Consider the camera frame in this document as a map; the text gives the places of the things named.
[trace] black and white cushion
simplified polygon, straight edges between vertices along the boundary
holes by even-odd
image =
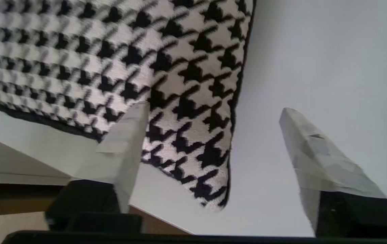
[[[253,5],[0,0],[0,104],[101,141],[149,101],[143,162],[220,210]]]

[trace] white furniture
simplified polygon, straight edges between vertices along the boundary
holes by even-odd
[[[284,107],[303,113],[387,195],[387,1],[259,0],[227,207],[204,210],[148,165],[130,204],[195,234],[313,236],[279,127]],[[93,153],[92,140],[2,113],[0,142],[67,174],[84,160],[111,160]]]
[[[0,143],[0,183],[65,185],[70,176]]]

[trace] houndstooth pattern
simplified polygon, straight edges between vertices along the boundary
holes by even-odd
[[[102,140],[140,101],[142,161],[220,210],[253,0],[0,0],[0,104]]]

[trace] black object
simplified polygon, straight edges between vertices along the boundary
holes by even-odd
[[[73,217],[65,230],[117,234],[141,233],[142,218],[139,215],[130,214],[85,212]]]
[[[96,218],[91,214],[77,216],[84,212],[119,214],[114,186],[89,180],[71,181],[46,210],[45,216],[50,230],[65,230],[75,217]]]
[[[387,238],[387,199],[321,191],[316,236]]]
[[[282,237],[115,235],[19,231],[7,236],[3,244],[387,244],[387,239],[321,239]]]
[[[384,237],[387,202],[354,195],[325,192],[321,196],[317,235]],[[121,214],[112,184],[77,180],[70,182],[46,211],[51,231],[18,231],[3,244],[386,244],[387,239],[264,238],[223,236],[169,236],[142,234],[138,215]],[[385,210],[376,218],[373,212]]]

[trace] white wall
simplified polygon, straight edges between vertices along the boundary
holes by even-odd
[[[143,167],[132,203],[197,234],[313,235],[279,127],[299,110],[387,195],[387,1],[259,0],[220,213]]]

